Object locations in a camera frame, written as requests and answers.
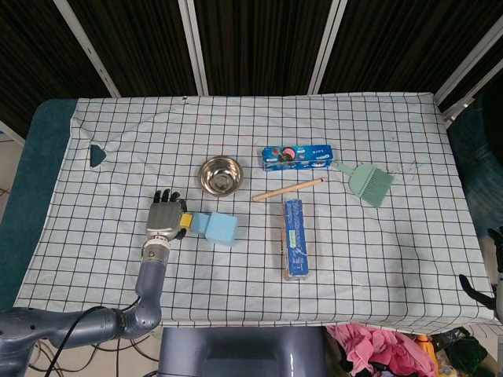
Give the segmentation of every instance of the blue cloth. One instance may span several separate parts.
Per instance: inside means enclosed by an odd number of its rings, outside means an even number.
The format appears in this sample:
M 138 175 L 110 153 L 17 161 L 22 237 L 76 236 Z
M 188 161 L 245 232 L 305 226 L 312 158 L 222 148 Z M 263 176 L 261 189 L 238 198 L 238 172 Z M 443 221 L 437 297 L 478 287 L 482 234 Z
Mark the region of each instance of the blue cloth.
M 0 310 L 14 304 L 46 220 L 77 100 L 50 100 L 33 115 L 0 224 Z
M 482 103 L 483 95 L 447 130 L 479 240 L 487 236 L 488 228 L 503 225 L 503 166 L 487 144 Z

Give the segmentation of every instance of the robot wrist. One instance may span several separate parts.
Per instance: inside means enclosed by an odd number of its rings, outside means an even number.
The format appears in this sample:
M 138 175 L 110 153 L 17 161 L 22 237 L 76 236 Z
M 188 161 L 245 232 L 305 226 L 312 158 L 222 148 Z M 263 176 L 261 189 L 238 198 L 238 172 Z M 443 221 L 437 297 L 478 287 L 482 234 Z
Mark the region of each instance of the robot wrist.
M 169 255 L 169 241 L 160 235 L 149 238 L 141 249 L 142 262 L 157 262 L 166 265 Z

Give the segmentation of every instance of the blue box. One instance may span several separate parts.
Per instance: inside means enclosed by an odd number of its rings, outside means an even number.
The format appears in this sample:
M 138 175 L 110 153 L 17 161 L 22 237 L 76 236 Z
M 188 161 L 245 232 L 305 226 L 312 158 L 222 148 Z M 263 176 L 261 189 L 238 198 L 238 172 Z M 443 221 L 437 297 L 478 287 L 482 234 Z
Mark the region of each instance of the blue box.
M 299 280 L 309 273 L 307 264 L 306 237 L 304 235 L 304 219 L 302 200 L 285 200 L 283 202 L 283 253 L 285 255 L 285 278 Z
M 204 235 L 206 233 L 206 228 L 209 222 L 209 215 L 196 212 L 193 216 L 192 223 L 190 224 L 190 231 L 192 233 Z
M 266 147 L 262 151 L 262 159 L 265 171 L 313 169 L 330 166 L 333 161 L 333 153 L 330 145 Z
M 213 212 L 204 236 L 212 243 L 233 246 L 237 229 L 237 218 L 229 214 Z

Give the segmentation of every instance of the brush handle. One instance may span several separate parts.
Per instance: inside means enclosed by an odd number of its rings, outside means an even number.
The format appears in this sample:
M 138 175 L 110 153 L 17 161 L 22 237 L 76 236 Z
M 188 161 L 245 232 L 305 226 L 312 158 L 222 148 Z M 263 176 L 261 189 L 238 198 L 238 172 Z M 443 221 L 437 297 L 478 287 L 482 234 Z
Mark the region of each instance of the brush handle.
M 337 170 L 342 171 L 343 173 L 353 175 L 354 169 L 352 167 L 349 167 L 348 165 L 344 165 L 343 163 L 340 163 L 339 161 L 334 161 L 330 164 L 331 167 L 336 168 Z
M 306 187 L 311 187 L 311 186 L 317 185 L 318 183 L 327 182 L 327 180 L 328 180 L 327 178 L 319 178 L 319 179 L 314 179 L 313 181 L 303 182 L 303 183 L 299 183 L 297 185 L 292 185 L 292 186 L 280 188 L 279 190 L 274 190 L 271 192 L 264 192 L 263 194 L 253 196 L 251 198 L 251 200 L 253 200 L 254 202 L 258 202 L 260 200 L 264 200 L 264 199 L 270 198 L 272 196 L 285 194 L 286 192 L 297 191 L 300 189 L 304 189 Z

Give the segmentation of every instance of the metal frame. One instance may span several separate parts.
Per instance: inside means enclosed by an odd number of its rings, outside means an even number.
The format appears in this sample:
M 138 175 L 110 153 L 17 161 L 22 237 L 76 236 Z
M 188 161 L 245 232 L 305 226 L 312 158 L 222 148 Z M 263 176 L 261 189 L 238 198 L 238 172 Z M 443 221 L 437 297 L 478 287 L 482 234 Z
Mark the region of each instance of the metal frame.
M 13 139 L 17 144 L 24 147 L 24 139 L 16 133 L 12 128 L 7 126 L 4 122 L 0 120 L 0 131 L 5 135 Z
M 320 90 L 321 81 L 325 76 L 327 64 L 332 53 L 334 42 L 336 41 L 340 22 L 343 19 L 346 4 L 347 0 L 332 0 L 329 17 L 327 18 L 325 31 L 323 31 L 323 37 L 321 37 L 320 49 L 318 50 L 318 56 L 314 63 L 313 75 L 311 76 L 307 94 L 318 94 Z
M 178 0 L 180 14 L 182 15 L 185 39 L 189 48 L 190 61 L 196 82 L 197 94 L 200 96 L 209 95 L 207 90 L 206 71 L 204 70 L 203 50 L 197 27 L 197 15 L 194 0 Z
M 490 50 L 490 48 L 503 35 L 503 16 L 489 29 L 489 31 L 480 39 L 479 43 L 459 64 L 450 77 L 440 86 L 435 93 L 435 101 L 441 104 L 447 96 L 456 88 L 457 84 L 472 70 L 479 60 Z
M 79 19 L 77 19 L 77 16 L 73 12 L 73 9 L 71 8 L 70 4 L 68 4 L 68 1 L 53 0 L 53 2 L 54 5 L 57 7 L 57 9 L 60 11 L 62 17 L 66 21 L 73 35 L 75 36 L 77 41 L 79 41 L 79 44 L 84 50 L 84 53 L 86 53 L 91 64 L 96 69 L 96 72 L 101 77 L 101 80 L 103 81 L 108 91 L 110 92 L 110 96 L 121 97 L 116 84 L 113 82 L 112 77 L 110 77 L 105 66 L 101 62 L 101 59 L 97 55 L 97 52 L 94 49 L 91 41 L 89 40 L 89 38 L 87 38 L 86 32 L 84 31 L 82 25 L 80 24 Z
M 475 96 L 479 90 L 481 90 L 499 71 L 501 71 L 501 69 L 503 69 L 503 59 L 497 62 L 496 65 L 494 65 L 494 67 L 487 72 L 486 75 L 484 75 L 484 77 L 482 77 L 461 100 L 452 104 L 442 113 L 443 118 L 446 120 L 447 127 L 449 127 L 456 117 L 473 102 L 473 96 Z

